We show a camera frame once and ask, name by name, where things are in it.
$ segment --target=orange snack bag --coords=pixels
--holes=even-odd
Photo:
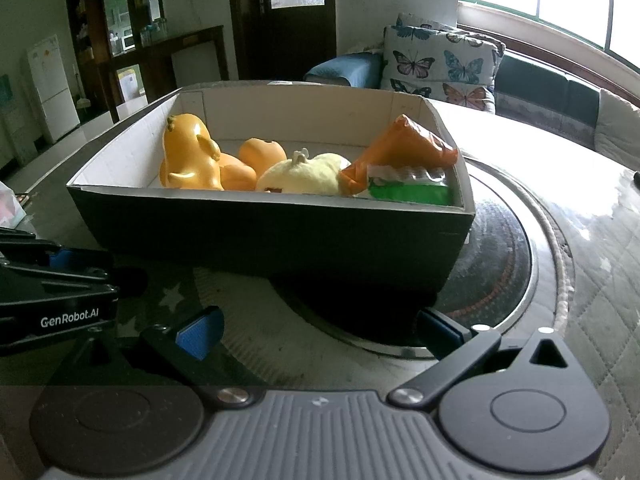
[[[367,166],[400,168],[452,168],[458,150],[406,115],[399,116],[388,129],[348,168],[340,172],[342,188],[348,194],[367,189]]]

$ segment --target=yellow plush toy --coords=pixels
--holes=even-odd
[[[350,162],[336,153],[309,158],[303,148],[287,160],[278,162],[258,179],[256,191],[340,195],[338,174]]]
[[[195,115],[180,114],[166,120],[162,136],[164,159],[160,183],[179,189],[217,189],[220,184],[220,148],[205,124]]]

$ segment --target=orange toy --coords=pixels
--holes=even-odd
[[[227,153],[220,153],[220,182],[227,191],[254,191],[255,170]]]
[[[340,181],[349,194],[367,189],[367,166],[399,168],[451,168],[458,150],[406,115],[399,116],[373,141],[364,153],[340,172]]]
[[[218,189],[220,148],[205,124],[191,114],[170,116],[162,136],[160,183],[179,189]]]
[[[275,141],[249,139],[240,146],[238,158],[254,168],[256,178],[260,178],[271,166],[287,160],[287,154]]]

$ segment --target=refrigerator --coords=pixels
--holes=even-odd
[[[51,36],[28,50],[27,61],[44,122],[44,136],[53,144],[80,124],[66,81],[58,37]]]

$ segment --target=door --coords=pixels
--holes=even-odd
[[[335,57],[335,0],[230,0],[241,78],[301,80]]]

